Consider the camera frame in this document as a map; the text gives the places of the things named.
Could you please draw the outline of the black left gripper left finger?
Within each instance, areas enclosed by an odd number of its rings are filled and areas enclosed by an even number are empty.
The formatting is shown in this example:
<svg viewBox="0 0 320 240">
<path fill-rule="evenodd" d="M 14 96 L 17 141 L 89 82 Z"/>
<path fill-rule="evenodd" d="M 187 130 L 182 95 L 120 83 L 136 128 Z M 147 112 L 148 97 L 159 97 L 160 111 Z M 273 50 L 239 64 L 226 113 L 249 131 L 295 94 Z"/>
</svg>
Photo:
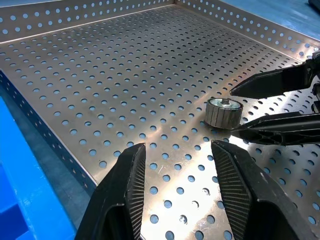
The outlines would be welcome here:
<svg viewBox="0 0 320 240">
<path fill-rule="evenodd" d="M 76 240 L 141 240 L 146 146 L 126 148 L 94 190 Z"/>
</svg>

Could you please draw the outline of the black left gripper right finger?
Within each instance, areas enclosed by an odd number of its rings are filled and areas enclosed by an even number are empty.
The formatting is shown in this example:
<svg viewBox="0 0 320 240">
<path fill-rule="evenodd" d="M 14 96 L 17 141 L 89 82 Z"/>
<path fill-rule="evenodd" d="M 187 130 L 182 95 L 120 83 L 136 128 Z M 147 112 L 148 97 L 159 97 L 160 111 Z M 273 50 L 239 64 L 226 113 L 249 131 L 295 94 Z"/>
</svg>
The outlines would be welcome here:
<svg viewBox="0 0 320 240">
<path fill-rule="evenodd" d="M 213 140 L 211 151 L 234 240 L 318 240 L 288 195 L 245 149 Z"/>
</svg>

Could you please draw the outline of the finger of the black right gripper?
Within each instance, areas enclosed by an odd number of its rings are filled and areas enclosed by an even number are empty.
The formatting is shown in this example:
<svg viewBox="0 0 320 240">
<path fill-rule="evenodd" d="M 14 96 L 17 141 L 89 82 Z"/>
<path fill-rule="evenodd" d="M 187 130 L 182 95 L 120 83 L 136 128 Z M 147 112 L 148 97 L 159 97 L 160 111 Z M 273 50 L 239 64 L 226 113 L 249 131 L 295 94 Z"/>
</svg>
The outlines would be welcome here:
<svg viewBox="0 0 320 240">
<path fill-rule="evenodd" d="M 320 113 L 265 115 L 232 129 L 231 134 L 261 145 L 317 144 L 320 143 Z"/>
<path fill-rule="evenodd" d="M 291 67 L 254 74 L 230 90 L 236 97 L 273 97 L 309 88 L 313 68 L 303 63 Z"/>
</svg>

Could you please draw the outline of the ribbed metal roller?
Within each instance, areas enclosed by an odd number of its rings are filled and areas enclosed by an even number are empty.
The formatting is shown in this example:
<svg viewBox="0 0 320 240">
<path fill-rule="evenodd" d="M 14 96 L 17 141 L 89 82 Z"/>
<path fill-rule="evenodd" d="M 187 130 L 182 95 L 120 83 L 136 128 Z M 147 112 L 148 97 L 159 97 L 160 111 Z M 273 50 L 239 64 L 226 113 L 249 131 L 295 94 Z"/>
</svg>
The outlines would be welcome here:
<svg viewBox="0 0 320 240">
<path fill-rule="evenodd" d="M 204 122 L 214 128 L 232 130 L 240 125 L 243 104 L 230 98 L 210 98 Z"/>
</svg>

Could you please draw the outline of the blue compartment tray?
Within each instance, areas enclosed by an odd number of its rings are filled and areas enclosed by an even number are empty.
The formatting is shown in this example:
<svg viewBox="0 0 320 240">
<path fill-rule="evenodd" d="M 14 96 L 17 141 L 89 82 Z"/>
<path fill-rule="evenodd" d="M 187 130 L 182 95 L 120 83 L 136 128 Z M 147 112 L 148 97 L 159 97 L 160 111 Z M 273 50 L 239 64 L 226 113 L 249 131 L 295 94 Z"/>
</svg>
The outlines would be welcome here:
<svg viewBox="0 0 320 240">
<path fill-rule="evenodd" d="M 75 228 L 36 158 L 42 138 L 0 71 L 0 240 L 73 240 Z"/>
</svg>

